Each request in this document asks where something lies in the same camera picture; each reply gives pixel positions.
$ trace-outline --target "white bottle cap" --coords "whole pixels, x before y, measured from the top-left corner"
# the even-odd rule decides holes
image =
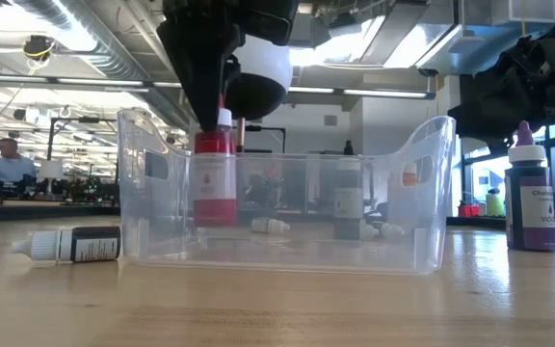
[[[218,113],[218,125],[232,127],[232,112],[230,110],[221,108]]]
[[[271,220],[269,223],[269,231],[275,231],[275,232],[286,232],[288,230],[290,230],[290,226],[287,225],[285,222],[283,221],[279,221],[279,220]]]
[[[416,164],[407,163],[404,167],[404,174],[416,174]]]
[[[539,145],[515,146],[509,148],[509,162],[518,161],[543,161],[545,148]]]
[[[359,227],[359,239],[361,241],[371,241],[374,236],[379,234],[379,231],[375,227],[368,224],[363,223]]]
[[[12,244],[13,254],[25,254],[35,261],[70,260],[71,230],[36,231],[27,240]]]
[[[28,240],[14,242],[12,253],[25,254],[37,261],[56,260],[59,238],[59,231],[37,231]]]

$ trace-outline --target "purple bottle cap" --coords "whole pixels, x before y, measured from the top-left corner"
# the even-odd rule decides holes
[[[519,123],[519,129],[517,130],[516,146],[531,146],[534,144],[535,140],[532,138],[532,130],[530,130],[530,124],[528,124],[528,121],[522,120]]]

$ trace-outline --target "bottle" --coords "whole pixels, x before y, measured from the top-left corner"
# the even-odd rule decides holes
[[[400,227],[386,222],[372,222],[372,226],[379,235],[386,239],[397,239],[406,236],[406,232]]]
[[[353,143],[350,140],[346,140],[344,155],[355,155],[355,149],[353,148]]]
[[[232,114],[221,108],[215,131],[195,138],[194,219],[197,227],[237,224],[237,172]]]
[[[37,231],[28,240],[13,243],[14,254],[25,254],[35,261],[116,260],[120,250],[119,227],[76,227],[72,230]]]
[[[491,217],[504,217],[504,206],[500,196],[498,195],[500,190],[498,188],[492,188],[488,190],[486,195],[486,207],[488,216]]]
[[[517,145],[509,149],[513,165],[505,171],[507,246],[511,250],[554,252],[554,198],[545,149],[536,146],[527,121],[519,124]]]
[[[334,190],[334,233],[336,240],[359,240],[363,221],[363,177],[361,161],[342,158],[337,163]]]
[[[272,218],[255,218],[251,221],[253,233],[283,233],[288,230],[290,230],[289,225]]]
[[[402,184],[405,187],[411,187],[419,184],[419,177],[416,175],[416,164],[407,163],[402,173]]]

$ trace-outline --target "desk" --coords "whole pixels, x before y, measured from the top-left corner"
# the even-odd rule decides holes
[[[0,221],[42,218],[118,216],[118,207],[103,205],[62,205],[60,201],[4,200],[0,205]]]
[[[29,230],[117,218],[0,222],[0,346],[555,347],[555,254],[450,230],[426,277],[61,267],[8,254]]]

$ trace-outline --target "purple bottle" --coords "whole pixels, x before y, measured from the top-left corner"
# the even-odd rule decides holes
[[[527,121],[517,130],[517,145],[509,149],[513,165],[505,171],[507,246],[511,250],[555,251],[555,210],[545,148],[535,145]]]

